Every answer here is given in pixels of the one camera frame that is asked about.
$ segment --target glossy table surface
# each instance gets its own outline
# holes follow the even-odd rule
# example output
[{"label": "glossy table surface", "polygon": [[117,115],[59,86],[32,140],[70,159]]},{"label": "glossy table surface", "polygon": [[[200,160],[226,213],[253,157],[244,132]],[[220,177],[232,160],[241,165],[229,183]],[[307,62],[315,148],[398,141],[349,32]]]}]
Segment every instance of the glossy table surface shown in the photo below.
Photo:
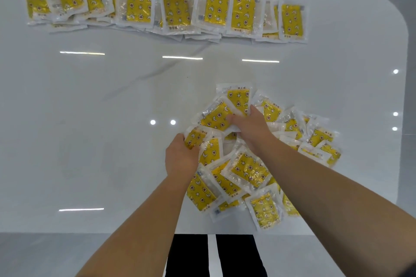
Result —
[{"label": "glossy table surface", "polygon": [[[396,201],[401,117],[392,114],[403,112],[408,32],[389,1],[305,0],[309,43],[285,45],[94,28],[49,35],[25,26],[21,1],[9,1],[0,21],[0,231],[114,231],[164,178],[164,149],[219,82],[252,81],[330,118],[344,150],[335,169]],[[59,212],[70,208],[103,210]],[[185,198],[176,231],[255,227],[248,212],[212,223]],[[269,233],[311,231],[291,218]]]}]

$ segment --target person's hand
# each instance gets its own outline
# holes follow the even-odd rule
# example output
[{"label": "person's hand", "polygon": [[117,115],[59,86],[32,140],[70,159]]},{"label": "person's hand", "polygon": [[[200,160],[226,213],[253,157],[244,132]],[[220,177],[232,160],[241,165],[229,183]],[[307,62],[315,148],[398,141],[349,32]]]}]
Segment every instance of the person's hand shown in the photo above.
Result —
[{"label": "person's hand", "polygon": [[199,147],[188,149],[184,140],[184,134],[177,134],[166,148],[165,166],[168,176],[190,180],[198,168]]},{"label": "person's hand", "polygon": [[241,138],[244,139],[250,150],[259,156],[266,141],[274,136],[270,132],[263,114],[253,105],[250,105],[250,111],[248,116],[232,114],[226,119],[240,128]]}]

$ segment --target pant leg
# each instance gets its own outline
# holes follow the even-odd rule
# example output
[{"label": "pant leg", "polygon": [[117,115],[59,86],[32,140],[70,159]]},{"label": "pant leg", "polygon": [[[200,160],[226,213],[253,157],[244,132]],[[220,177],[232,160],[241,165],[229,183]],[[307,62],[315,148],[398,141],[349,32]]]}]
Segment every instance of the pant leg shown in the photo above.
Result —
[{"label": "pant leg", "polygon": [[209,277],[208,236],[175,234],[166,263],[166,277]]},{"label": "pant leg", "polygon": [[216,238],[223,277],[267,277],[252,235],[217,234]]}]

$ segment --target person's arm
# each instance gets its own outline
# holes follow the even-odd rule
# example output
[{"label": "person's arm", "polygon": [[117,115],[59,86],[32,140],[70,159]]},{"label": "person's arm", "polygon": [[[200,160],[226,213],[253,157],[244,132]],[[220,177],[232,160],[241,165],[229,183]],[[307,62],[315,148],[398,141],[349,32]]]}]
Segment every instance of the person's arm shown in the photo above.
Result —
[{"label": "person's arm", "polygon": [[162,276],[199,147],[178,134],[166,149],[168,176],[91,256],[77,277]]},{"label": "person's arm", "polygon": [[227,119],[346,276],[398,276],[416,261],[415,218],[275,138],[255,107]]}]

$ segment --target pile of packets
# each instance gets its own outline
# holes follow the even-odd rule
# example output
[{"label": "pile of packets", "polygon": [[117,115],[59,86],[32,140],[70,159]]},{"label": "pile of packets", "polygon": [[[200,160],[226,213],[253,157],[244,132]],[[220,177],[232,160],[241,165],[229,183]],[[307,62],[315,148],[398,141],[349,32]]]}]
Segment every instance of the pile of packets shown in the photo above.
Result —
[{"label": "pile of packets", "polygon": [[306,43],[308,7],[298,0],[24,0],[28,24],[50,33],[88,26],[219,43]]},{"label": "pile of packets", "polygon": [[[187,190],[189,199],[199,211],[209,212],[214,222],[247,208],[259,231],[272,228],[285,215],[300,216],[226,116],[247,116],[250,105],[254,105],[273,135],[327,167],[333,167],[341,157],[341,150],[333,143],[339,133],[326,128],[328,119],[303,113],[296,107],[284,109],[261,90],[253,95],[250,83],[218,84],[216,93],[184,133],[188,148],[200,147],[198,170]],[[225,148],[231,152],[224,155]]]}]

